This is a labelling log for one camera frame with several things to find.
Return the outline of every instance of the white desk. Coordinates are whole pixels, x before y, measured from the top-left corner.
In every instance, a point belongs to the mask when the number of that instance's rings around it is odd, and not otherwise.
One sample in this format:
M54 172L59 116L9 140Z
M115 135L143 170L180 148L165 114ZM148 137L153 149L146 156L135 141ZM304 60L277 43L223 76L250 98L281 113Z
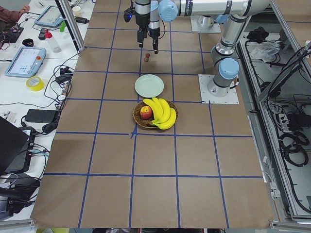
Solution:
M33 1L30 2L30 11L34 13L42 13L45 8L38 8L35 6ZM55 1L47 0L45 1L45 5L56 5ZM87 1L80 5L82 7L82 17L86 17L87 19L90 19L94 3L92 1ZM19 22L23 22L25 18L27 17L38 17L37 15L33 14L24 14L22 18L19 20ZM70 37L70 34L68 32L68 29L66 28L63 33L61 33L59 30L52 31L53 36L57 39L60 47L62 48L62 51L59 53L53 53L50 46L48 45L47 41L43 40L40 41L38 39L39 31L33 29L34 19L29 19L26 22L23 22L21 24L22 27L24 27L24 31L22 32L21 36L19 37L18 41L15 44L11 44L10 47L7 50L1 50L0 51L0 59L12 59L19 47L23 46L22 41L26 38L32 38L34 40L35 47L42 47L46 48L47 50L47 56L46 59L43 62L43 65L40 67L38 73L36 76L39 76L44 84L45 87L50 79L50 77L53 74L54 67L63 64L68 58L72 57L77 53L76 48L72 42L72 39ZM78 24L80 33L82 37L84 38L86 35L88 24ZM37 29L41 29L41 27L35 25L34 26ZM65 63L65 65L75 68L78 60L78 55L74 58L70 59ZM5 70L9 66L9 62L0 62L0 104L7 104L7 103L15 103L15 102L22 102L22 103L29 103L29 104L35 104L38 106L47 106L49 105L52 100L48 99L44 96L44 90L33 92L26 86L26 80L25 78L17 78L17 77L7 77L4 75ZM61 88L58 86L57 83L53 84L53 88L57 93L61 93ZM56 98L56 94L48 87L47 89L47 95ZM27 111L29 109L39 109L38 107L32 106L32 105L22 105L22 104L13 104L13 105L0 105L0 112L4 111L11 111L17 113L16 115L16 123L14 123L15 126L21 127L20 119L26 115ZM44 109L50 109L55 110L54 103L51 104L49 107ZM27 126L32 126L39 132L41 132L41 128L44 124L40 123L27 123ZM40 135L35 138L35 142L50 149L52 145L53 138L55 136L55 131L50 133L49 135ZM26 172L28 175L33 177L39 177L42 169L44 168L44 157L41 156L34 156L31 159L30 168ZM14 214L13 217L10 217L6 220L24 220L24 219L30 219L31 212L33 210L34 205L31 205L27 208L22 209L22 211L19 214Z

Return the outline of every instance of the bunch of bananas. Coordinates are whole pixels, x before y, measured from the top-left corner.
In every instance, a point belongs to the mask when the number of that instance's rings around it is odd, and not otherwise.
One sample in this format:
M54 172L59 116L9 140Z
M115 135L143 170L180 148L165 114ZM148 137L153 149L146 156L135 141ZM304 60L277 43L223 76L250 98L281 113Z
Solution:
M172 127L176 122L176 111L170 108L165 99L144 99L143 102L151 107L154 113L154 120L152 125L159 127L161 130L167 130Z

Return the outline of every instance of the plate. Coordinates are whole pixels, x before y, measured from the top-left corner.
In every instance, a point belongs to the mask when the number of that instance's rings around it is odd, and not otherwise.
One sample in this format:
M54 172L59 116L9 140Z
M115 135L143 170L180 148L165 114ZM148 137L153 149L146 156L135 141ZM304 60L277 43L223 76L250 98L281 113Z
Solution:
M136 92L145 98L158 96L164 89L162 79L153 74L145 74L140 76L135 82Z

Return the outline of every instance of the wicker basket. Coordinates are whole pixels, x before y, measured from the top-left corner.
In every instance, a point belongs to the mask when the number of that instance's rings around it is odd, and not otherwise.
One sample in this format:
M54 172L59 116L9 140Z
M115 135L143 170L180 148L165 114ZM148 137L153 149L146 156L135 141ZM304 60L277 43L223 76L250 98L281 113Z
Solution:
M170 101L167 101L167 103L169 104L169 106L173 109L175 109L176 111L176 121L177 121L177 118L178 118L178 109L176 108L176 106L170 102ZM144 102L140 102L139 104L136 105L136 107L134 108L134 111L133 111L133 118L134 118L134 121L137 123L137 125L142 128L142 129L145 129L145 130L160 130L157 126L152 126L152 120L154 120L153 117L151 117L150 119L148 120L143 120L141 119L140 117L140 110L143 106L146 106L146 104Z

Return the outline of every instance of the blue joint cap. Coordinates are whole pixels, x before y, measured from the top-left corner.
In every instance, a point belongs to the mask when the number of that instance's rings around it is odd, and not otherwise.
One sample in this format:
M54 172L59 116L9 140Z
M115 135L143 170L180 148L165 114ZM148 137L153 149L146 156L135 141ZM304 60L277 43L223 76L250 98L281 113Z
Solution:
M216 23L222 24L225 23L229 19L230 15L218 15L215 19Z
M154 11L157 9L158 3L156 0L151 1L151 9L150 11Z
M225 58L219 64L220 75L227 80L234 79L240 70L239 63L233 58Z
M158 11L160 18L165 22L171 22L176 19L178 15L178 8L171 0L162 0L159 3Z

